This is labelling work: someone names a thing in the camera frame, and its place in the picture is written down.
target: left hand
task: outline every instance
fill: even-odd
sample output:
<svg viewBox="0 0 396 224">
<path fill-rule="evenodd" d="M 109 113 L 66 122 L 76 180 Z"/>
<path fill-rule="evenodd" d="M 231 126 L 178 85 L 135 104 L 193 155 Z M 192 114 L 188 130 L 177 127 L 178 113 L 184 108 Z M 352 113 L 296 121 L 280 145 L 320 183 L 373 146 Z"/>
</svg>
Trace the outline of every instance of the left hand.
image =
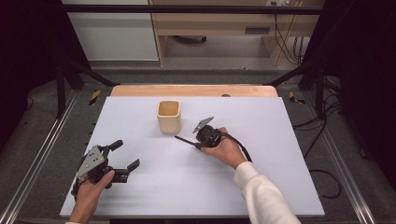
<svg viewBox="0 0 396 224">
<path fill-rule="evenodd" d="M 114 171 L 110 171 L 96 184 L 87 180 L 79 186 L 77 201 L 69 221 L 77 223 L 90 221 L 95 213 L 102 190 L 111 182 L 114 174 Z"/>
</svg>

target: gray floor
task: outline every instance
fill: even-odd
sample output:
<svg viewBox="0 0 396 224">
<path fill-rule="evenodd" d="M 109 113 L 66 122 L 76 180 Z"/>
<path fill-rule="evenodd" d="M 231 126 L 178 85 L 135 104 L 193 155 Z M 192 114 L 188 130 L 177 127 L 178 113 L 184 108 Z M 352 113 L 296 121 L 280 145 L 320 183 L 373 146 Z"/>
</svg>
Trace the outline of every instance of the gray floor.
<svg viewBox="0 0 396 224">
<path fill-rule="evenodd" d="M 279 67 L 269 65 L 268 56 L 259 38 L 209 37 L 206 43 L 193 40 L 170 39 L 165 65 L 160 68 L 152 63 L 130 64 L 97 63 L 95 69 L 106 77 L 122 83 L 224 83 L 262 84 L 286 74 L 294 65 L 283 62 Z M 90 132 L 100 114 L 111 88 L 83 76 L 86 82 L 78 91 L 76 103 L 59 133 L 52 151 L 41 168 L 40 174 L 26 198 L 16 223 L 62 223 L 59 217 L 64 193 L 73 181 L 78 162 L 90 140 Z M 309 105 L 289 101 L 293 90 L 297 99 L 306 99 L 312 92 L 300 92 L 293 83 L 295 78 L 277 88 L 290 115 L 290 122 L 298 124 L 314 117 Z M 95 105 L 88 105 L 92 93 L 101 90 Z M 29 93 L 31 106 L 0 155 L 0 209 L 3 211 L 12 199 L 26 172 L 45 141 L 56 116 L 56 85 L 53 81 Z M 329 103 L 336 98 L 329 98 Z M 360 145 L 351 131 L 346 116 L 335 111 L 328 118 L 327 130 L 337 145 L 347 167 L 367 202 L 376 223 L 396 223 L 396 193 L 382 175 L 374 161 L 361 158 Z M 306 152 L 316 137 L 313 131 L 295 131 L 300 148 Z M 306 160 L 309 169 L 322 169 L 337 178 L 335 166 L 328 148 L 319 138 Z M 312 174 L 317 189 L 324 195 L 334 194 L 334 181 L 321 174 Z M 320 198 L 325 217 L 301 218 L 303 223 L 361 223 L 343 189 L 336 199 Z"/>
</svg>

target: right hand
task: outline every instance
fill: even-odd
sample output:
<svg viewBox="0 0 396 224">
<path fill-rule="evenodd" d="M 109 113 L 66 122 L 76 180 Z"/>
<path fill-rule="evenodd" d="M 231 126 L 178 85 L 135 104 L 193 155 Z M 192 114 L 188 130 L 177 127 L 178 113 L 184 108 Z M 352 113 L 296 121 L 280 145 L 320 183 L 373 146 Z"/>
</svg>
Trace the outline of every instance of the right hand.
<svg viewBox="0 0 396 224">
<path fill-rule="evenodd" d="M 222 133 L 227 133 L 225 128 L 219 128 Z M 238 144 L 234 140 L 222 136 L 221 141 L 216 147 L 202 147 L 201 150 L 207 154 L 218 158 L 224 164 L 227 164 L 234 169 L 238 167 L 239 164 L 246 161 L 244 155 L 241 152 Z"/>
</svg>

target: white table surface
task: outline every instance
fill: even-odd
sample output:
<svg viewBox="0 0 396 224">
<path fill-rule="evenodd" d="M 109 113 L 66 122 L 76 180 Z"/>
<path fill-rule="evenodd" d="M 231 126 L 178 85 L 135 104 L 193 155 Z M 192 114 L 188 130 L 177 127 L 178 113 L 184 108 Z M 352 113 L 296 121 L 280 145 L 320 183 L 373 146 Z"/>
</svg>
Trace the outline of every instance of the white table surface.
<svg viewBox="0 0 396 224">
<path fill-rule="evenodd" d="M 107 97 L 87 151 L 119 139 L 109 165 L 124 169 L 136 159 L 140 166 L 126 184 L 113 184 L 100 198 L 96 216 L 105 217 L 245 217 L 234 170 L 216 158 L 161 133 L 156 117 L 161 100 L 181 104 L 179 136 L 195 142 L 192 130 L 214 116 L 214 128 L 225 126 L 249 152 L 260 173 L 271 178 L 297 216 L 323 216 L 289 116 L 279 97 Z M 61 216 L 74 206 L 70 193 Z"/>
</svg>

